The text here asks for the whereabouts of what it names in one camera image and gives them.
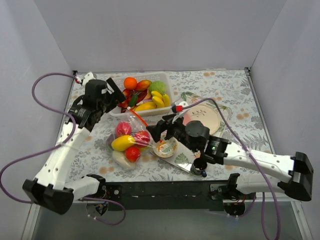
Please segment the clear zip top bag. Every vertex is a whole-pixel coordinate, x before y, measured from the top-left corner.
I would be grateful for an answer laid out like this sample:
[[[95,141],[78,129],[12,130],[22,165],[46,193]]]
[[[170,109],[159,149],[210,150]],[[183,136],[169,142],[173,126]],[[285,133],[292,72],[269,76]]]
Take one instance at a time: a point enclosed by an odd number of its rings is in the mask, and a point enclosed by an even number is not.
[[[147,122],[131,107],[127,107],[106,140],[106,147],[114,162],[126,171],[136,168],[141,156],[150,150],[153,140]]]

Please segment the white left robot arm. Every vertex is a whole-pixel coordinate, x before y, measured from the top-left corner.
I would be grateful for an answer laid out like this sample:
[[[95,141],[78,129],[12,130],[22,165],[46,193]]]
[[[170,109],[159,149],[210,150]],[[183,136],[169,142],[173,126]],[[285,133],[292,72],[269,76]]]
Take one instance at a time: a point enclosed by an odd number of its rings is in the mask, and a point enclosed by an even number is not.
[[[81,84],[84,94],[73,102],[67,113],[57,149],[51,152],[34,179],[27,179],[22,185],[32,202],[60,215],[83,197],[101,200],[106,196],[104,177],[90,173],[67,182],[68,172],[79,148],[103,114],[126,99],[112,78],[100,80],[88,74]]]

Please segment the white radish toy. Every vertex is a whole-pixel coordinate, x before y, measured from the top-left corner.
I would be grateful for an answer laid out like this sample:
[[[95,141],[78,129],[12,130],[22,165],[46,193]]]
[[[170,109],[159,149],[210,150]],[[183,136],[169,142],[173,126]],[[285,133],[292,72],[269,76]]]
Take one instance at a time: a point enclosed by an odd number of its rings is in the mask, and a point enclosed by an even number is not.
[[[111,157],[118,165],[120,165],[125,170],[134,170],[136,168],[136,164],[129,162],[123,152],[113,150]]]

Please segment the yellow mango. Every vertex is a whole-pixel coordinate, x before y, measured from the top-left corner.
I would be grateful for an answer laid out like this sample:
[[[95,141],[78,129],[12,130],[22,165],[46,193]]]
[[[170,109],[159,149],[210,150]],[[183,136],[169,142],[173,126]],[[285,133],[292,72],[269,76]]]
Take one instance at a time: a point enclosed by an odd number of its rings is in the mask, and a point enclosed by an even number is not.
[[[135,145],[135,139],[131,135],[122,135],[112,141],[111,147],[114,151],[124,152],[129,147]]]

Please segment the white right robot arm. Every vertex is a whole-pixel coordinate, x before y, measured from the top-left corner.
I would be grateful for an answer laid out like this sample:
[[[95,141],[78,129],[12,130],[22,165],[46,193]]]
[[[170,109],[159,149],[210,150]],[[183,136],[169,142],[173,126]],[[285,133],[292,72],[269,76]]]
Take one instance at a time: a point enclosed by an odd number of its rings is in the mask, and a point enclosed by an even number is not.
[[[259,175],[244,177],[232,173],[225,186],[220,186],[212,195],[221,199],[237,199],[241,195],[269,192],[283,193],[291,199],[309,202],[312,199],[314,169],[308,156],[302,152],[277,155],[249,150],[227,139],[210,134],[208,127],[199,120],[186,125],[175,114],[164,116],[156,125],[147,126],[155,142],[166,133],[165,139],[175,138],[191,152],[199,152],[190,168],[198,176],[207,176],[208,164],[237,166],[259,172]]]

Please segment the red pomegranate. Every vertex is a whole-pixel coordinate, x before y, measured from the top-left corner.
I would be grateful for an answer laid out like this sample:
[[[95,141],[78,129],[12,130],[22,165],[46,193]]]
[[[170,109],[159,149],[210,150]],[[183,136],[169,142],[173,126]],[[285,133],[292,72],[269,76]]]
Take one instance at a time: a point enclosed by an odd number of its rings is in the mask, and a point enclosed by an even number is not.
[[[127,121],[120,122],[115,128],[115,136],[117,138],[124,135],[131,135],[131,133],[132,133],[132,127],[130,123]]]

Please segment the red apple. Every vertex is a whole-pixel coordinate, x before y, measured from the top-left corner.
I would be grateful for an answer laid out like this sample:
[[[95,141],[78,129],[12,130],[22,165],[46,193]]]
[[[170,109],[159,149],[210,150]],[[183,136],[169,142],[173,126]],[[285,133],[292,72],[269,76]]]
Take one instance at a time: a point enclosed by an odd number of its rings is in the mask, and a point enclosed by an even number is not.
[[[139,148],[131,146],[125,150],[124,155],[130,163],[135,163],[140,158],[141,152]]]

